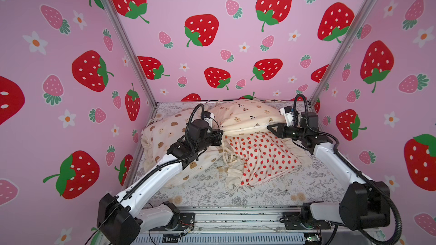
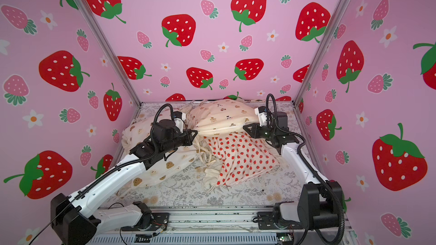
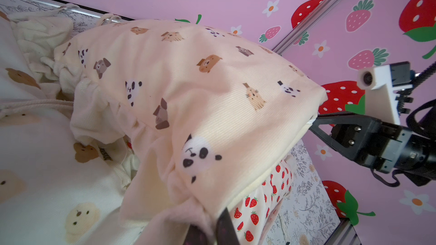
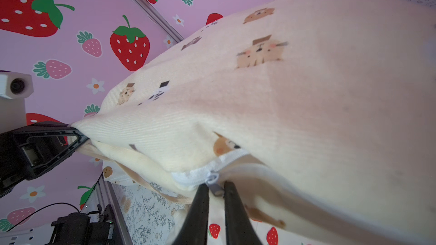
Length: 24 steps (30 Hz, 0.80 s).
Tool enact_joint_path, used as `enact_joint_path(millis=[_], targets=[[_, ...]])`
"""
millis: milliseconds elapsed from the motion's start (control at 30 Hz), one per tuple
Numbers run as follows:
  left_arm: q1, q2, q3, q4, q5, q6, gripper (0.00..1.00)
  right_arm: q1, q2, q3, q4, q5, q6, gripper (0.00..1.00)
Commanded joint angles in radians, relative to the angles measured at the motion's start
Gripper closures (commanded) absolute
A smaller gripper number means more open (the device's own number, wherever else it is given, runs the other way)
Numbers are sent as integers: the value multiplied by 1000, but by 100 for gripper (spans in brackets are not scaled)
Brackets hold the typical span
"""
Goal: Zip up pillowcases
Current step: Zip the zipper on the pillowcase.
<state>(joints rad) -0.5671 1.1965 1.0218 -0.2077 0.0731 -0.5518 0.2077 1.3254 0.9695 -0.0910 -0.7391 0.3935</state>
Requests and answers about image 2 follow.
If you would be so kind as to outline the strawberry print ruffled pillow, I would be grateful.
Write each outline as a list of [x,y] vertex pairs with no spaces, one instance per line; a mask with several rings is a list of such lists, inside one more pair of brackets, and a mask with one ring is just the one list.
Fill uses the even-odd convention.
[[280,168],[279,154],[266,140],[246,132],[218,134],[194,140],[204,169],[203,190],[231,187]]

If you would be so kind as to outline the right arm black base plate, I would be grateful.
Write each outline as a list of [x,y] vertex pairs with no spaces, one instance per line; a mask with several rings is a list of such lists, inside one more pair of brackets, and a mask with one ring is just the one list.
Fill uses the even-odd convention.
[[258,212],[252,219],[260,230],[303,230],[300,223],[276,219],[273,212]]

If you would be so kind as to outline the white pillow brown bear print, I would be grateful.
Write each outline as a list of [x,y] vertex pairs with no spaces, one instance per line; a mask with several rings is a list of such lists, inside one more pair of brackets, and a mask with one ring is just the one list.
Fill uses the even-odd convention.
[[[122,132],[121,144],[124,148],[122,158],[129,154],[129,151],[137,144],[143,142],[150,134],[154,116],[147,117],[142,112],[134,122]],[[126,183],[116,192],[119,197],[125,196],[129,191],[137,188],[149,188],[156,186],[173,175],[179,174],[196,159],[199,153],[195,146],[181,146],[177,152],[167,160],[160,160],[149,170]]]

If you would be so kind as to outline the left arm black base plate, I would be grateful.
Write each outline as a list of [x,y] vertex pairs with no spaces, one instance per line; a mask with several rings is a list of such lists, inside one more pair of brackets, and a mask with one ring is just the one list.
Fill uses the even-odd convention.
[[134,226],[125,226],[121,231],[153,231],[161,233],[168,227],[170,213],[151,213],[143,215]]

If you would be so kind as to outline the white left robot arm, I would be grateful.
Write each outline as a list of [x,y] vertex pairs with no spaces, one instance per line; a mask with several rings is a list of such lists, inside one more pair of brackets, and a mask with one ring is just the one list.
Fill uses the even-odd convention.
[[115,230],[148,230],[152,211],[142,202],[105,209],[100,206],[130,180],[166,161],[181,146],[191,146],[196,130],[183,129],[182,120],[153,123],[150,135],[118,164],[86,187],[51,200],[51,228],[65,245],[85,245],[96,235]]

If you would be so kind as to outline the cream bear print pillow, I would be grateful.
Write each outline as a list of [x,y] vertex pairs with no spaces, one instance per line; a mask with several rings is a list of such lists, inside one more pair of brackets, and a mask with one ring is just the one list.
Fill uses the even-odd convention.
[[202,102],[187,114],[187,126],[200,136],[242,132],[243,126],[258,123],[255,109],[231,99]]

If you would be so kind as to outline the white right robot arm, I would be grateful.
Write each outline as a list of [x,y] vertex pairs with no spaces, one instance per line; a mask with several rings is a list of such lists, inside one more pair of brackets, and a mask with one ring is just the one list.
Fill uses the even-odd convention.
[[292,166],[296,177],[303,185],[299,201],[282,202],[273,207],[272,223],[277,228],[297,225],[304,230],[345,227],[342,206],[342,188],[321,174],[307,160],[302,148],[303,136],[289,131],[287,114],[271,112],[266,107],[255,109],[258,122],[244,126],[252,138],[263,138],[274,147],[279,155]]

